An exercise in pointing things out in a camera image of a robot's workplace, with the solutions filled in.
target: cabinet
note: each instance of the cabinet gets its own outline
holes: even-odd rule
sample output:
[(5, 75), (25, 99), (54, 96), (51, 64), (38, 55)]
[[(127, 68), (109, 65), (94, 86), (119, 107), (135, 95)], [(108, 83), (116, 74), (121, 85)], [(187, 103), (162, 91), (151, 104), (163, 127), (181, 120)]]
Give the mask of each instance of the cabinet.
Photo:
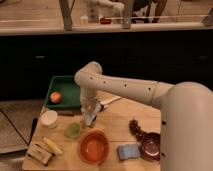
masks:
[(53, 75), (98, 61), (106, 75), (213, 88), (213, 30), (0, 37), (0, 99), (44, 98)]

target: small white bowl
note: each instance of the small white bowl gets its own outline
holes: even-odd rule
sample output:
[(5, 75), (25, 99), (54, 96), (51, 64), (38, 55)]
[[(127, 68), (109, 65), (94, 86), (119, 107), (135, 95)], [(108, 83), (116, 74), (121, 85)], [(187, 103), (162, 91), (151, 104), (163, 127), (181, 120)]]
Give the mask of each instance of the small white bowl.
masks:
[(41, 115), (41, 124), (47, 128), (56, 128), (58, 125), (58, 113), (55, 110), (48, 110)]

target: wooden tabletop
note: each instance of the wooden tabletop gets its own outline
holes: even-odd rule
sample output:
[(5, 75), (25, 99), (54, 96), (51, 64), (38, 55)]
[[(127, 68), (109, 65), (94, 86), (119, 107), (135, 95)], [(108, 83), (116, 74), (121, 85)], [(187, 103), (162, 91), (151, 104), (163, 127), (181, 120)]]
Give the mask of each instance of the wooden tabletop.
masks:
[[(112, 97), (111, 94), (99, 92), (101, 100)], [(63, 154), (55, 156), (47, 167), (25, 157), (23, 170), (68, 170), (68, 171), (160, 171), (158, 162), (146, 161), (142, 158), (120, 161), (117, 155), (117, 147), (122, 144), (134, 144), (136, 139), (129, 132), (129, 121), (133, 118), (139, 121), (141, 128), (147, 132), (160, 132), (160, 111), (152, 107), (128, 100), (120, 99), (110, 104), (110, 106), (98, 113), (96, 123), (93, 128), (83, 128), (81, 135), (91, 130), (101, 130), (105, 133), (109, 141), (110, 151), (107, 159), (101, 165), (91, 165), (83, 162), (78, 155), (78, 139), (70, 139), (64, 135), (66, 126), (74, 121), (83, 122), (80, 111), (73, 111), (75, 116), (60, 115), (59, 125), (55, 129), (49, 129), (41, 125), (38, 121), (32, 143), (42, 144), (42, 137), (46, 136), (56, 142)]]

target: green tray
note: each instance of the green tray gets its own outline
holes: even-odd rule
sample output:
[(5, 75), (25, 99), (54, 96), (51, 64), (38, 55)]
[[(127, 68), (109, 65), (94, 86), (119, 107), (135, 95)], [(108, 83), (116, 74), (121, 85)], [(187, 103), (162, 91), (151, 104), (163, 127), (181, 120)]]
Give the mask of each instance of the green tray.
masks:
[[(52, 92), (58, 91), (62, 100), (58, 104), (50, 101)], [(53, 110), (80, 109), (80, 87), (75, 84), (73, 76), (53, 76), (45, 98), (45, 107)]]

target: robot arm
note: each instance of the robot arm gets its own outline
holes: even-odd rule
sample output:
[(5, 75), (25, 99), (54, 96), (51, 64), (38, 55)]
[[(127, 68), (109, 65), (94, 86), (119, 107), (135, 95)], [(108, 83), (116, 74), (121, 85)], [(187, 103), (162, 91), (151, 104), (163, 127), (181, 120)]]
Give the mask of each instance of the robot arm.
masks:
[(110, 0), (86, 0), (88, 6), (100, 6), (113, 9), (113, 16), (122, 17), (124, 4), (121, 2), (112, 2)]
[(157, 109), (162, 106), (163, 97), (173, 86), (157, 81), (118, 78), (102, 75), (102, 68), (90, 62), (75, 74), (75, 81), (81, 87), (80, 101), (87, 125), (90, 125), (99, 111), (97, 90), (103, 90), (132, 99)]
[(86, 116), (98, 112), (97, 90), (161, 110), (161, 171), (213, 170), (213, 94), (207, 87), (108, 77), (96, 62), (79, 70), (75, 81)]

